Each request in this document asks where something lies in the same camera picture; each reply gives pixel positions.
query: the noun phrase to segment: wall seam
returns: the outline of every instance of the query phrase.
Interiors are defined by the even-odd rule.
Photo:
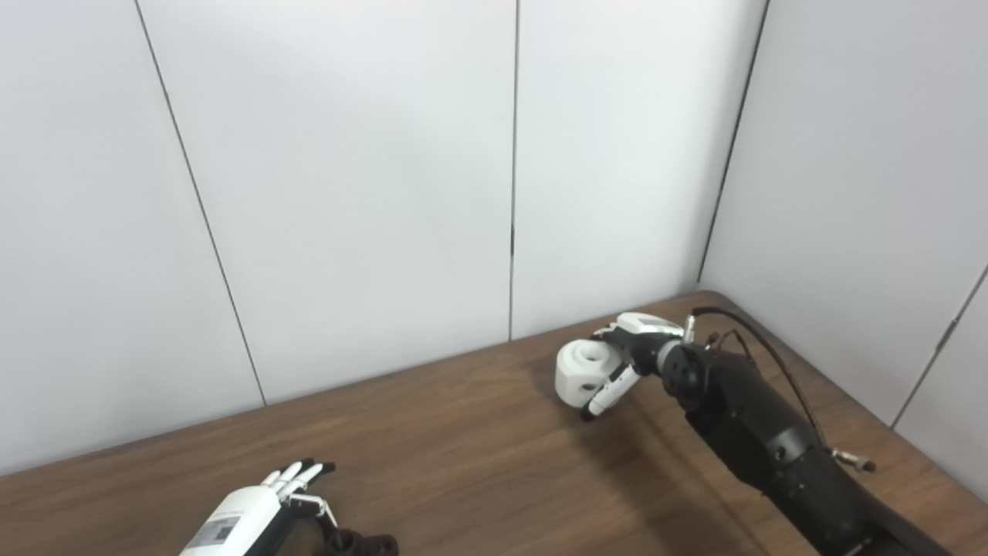
[[[717,222],[717,212],[720,210],[720,199],[724,195],[724,184],[727,183],[727,172],[731,167],[731,156],[734,154],[734,143],[736,143],[738,139],[738,129],[741,127],[741,116],[744,114],[744,105],[748,100],[748,88],[751,86],[751,76],[755,72],[755,59],[758,58],[758,48],[762,44],[762,32],[765,30],[765,20],[769,17],[769,5],[771,3],[772,0],[766,0],[765,8],[762,10],[762,22],[758,26],[758,35],[755,38],[755,48],[751,53],[751,63],[748,64],[748,76],[745,78],[744,90],[741,93],[741,103],[738,105],[738,116],[734,121],[734,132],[731,135],[731,145],[727,148],[727,158],[724,160],[724,173],[720,177],[720,188],[717,190],[717,200],[713,204],[713,214],[710,216],[710,229],[706,233],[706,243],[703,245],[703,256],[700,258],[700,270],[697,272],[697,286],[700,285],[700,278],[702,278],[703,269],[706,267],[706,256],[710,251],[710,241],[713,239],[713,227]]]
[[[930,374],[934,364],[937,362],[937,358],[940,357],[941,352],[944,351],[944,348],[947,346],[947,342],[950,340],[950,336],[960,323],[960,319],[964,316],[964,312],[967,311],[967,307],[971,305],[971,301],[974,300],[974,296],[977,295],[978,290],[981,289],[981,284],[984,283],[985,276],[988,276],[988,264],[986,264],[981,270],[981,275],[978,276],[978,279],[974,282],[974,287],[967,294],[967,298],[964,300],[963,305],[960,306],[960,311],[957,312],[956,317],[954,317],[947,324],[947,329],[944,330],[944,334],[941,336],[940,341],[937,342],[937,346],[934,348],[933,354],[930,356],[930,360],[927,361],[926,367],[924,367],[923,372],[920,373],[920,378],[916,381],[916,384],[913,385],[913,389],[909,392],[909,396],[906,397],[906,401],[902,404],[902,408],[899,409],[899,413],[896,414],[895,419],[892,420],[891,427],[893,430],[899,424],[899,421],[902,420],[902,416],[906,414],[909,404],[911,404],[913,398],[916,397],[916,393],[919,392],[920,386],[923,385],[923,382]]]
[[[230,290],[230,283],[226,279],[226,270],[223,268],[223,261],[219,257],[219,249],[216,247],[216,238],[212,234],[212,226],[209,225],[209,218],[206,215],[206,206],[203,204],[203,196],[199,191],[199,183],[196,181],[196,174],[192,170],[192,163],[189,160],[189,153],[186,151],[185,141],[182,139],[182,132],[179,129],[178,120],[175,118],[175,110],[172,108],[172,99],[168,95],[168,88],[165,87],[165,79],[161,73],[161,66],[158,64],[158,56],[154,51],[154,44],[151,42],[151,35],[147,31],[147,24],[144,21],[144,12],[140,9],[138,0],[133,0],[133,6],[137,10],[137,18],[140,20],[140,27],[144,32],[144,39],[147,41],[147,49],[151,53],[151,61],[154,63],[154,71],[158,75],[158,83],[161,85],[161,92],[165,97],[165,105],[168,107],[168,114],[172,120],[172,127],[175,129],[175,136],[185,160],[186,170],[189,172],[189,180],[192,182],[193,190],[196,192],[196,201],[199,203],[200,213],[203,215],[203,222],[206,223],[206,233],[209,236],[209,243],[212,245],[212,253],[216,257],[216,265],[219,267],[219,274],[223,279],[223,286],[226,288],[226,296],[230,300],[230,307],[233,309],[233,317],[236,319],[237,328],[240,330],[240,338],[243,340],[244,349],[247,351],[247,360],[250,362],[251,371],[254,373],[254,381],[257,382],[257,390],[261,395],[261,403],[265,406],[268,399],[264,395],[264,388],[261,386],[261,377],[257,373],[257,366],[254,364],[254,355],[251,353],[250,345],[247,343],[247,334],[244,332],[243,322],[240,320],[240,312],[233,301],[233,292]]]
[[[511,121],[511,262],[508,267],[508,341],[512,339],[515,321],[515,189],[518,175],[518,54],[521,29],[522,0],[515,0],[515,90],[514,113]]]

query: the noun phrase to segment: white cylindrical object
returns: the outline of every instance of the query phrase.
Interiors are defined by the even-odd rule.
[[[556,355],[556,394],[567,405],[582,408],[620,362],[618,351],[602,341],[573,340]]]

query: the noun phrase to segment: white plastic casing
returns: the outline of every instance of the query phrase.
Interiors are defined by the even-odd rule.
[[[602,341],[573,340],[556,355],[556,394],[574,408],[590,401],[620,365],[620,354]]]
[[[281,509],[266,486],[245,487],[223,499],[180,556],[242,556]]]
[[[683,335],[682,326],[644,313],[621,313],[617,316],[617,325],[633,334],[659,332]]]

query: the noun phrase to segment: black robotic arm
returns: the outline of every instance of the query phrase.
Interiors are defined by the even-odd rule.
[[[740,317],[715,308],[705,312],[727,314],[764,342]],[[874,465],[826,445],[808,407],[808,417],[794,409],[750,359],[693,343],[693,318],[703,313],[694,311],[685,328],[652,316],[623,314],[595,332],[592,339],[616,351],[619,362],[582,405],[583,419],[612,406],[638,378],[660,377],[690,426],[734,476],[771,500],[823,556],[949,554],[851,477],[839,461],[859,470],[873,470]],[[575,405],[580,391],[566,388],[562,358],[559,363],[557,392]],[[583,390],[592,390],[588,386]]]

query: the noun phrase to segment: metal connector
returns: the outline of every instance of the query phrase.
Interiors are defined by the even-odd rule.
[[[841,450],[831,449],[830,455],[844,465],[854,467],[859,472],[867,471],[869,473],[874,473],[878,469],[878,466],[873,461],[866,457],[856,456],[850,452],[842,452]]]

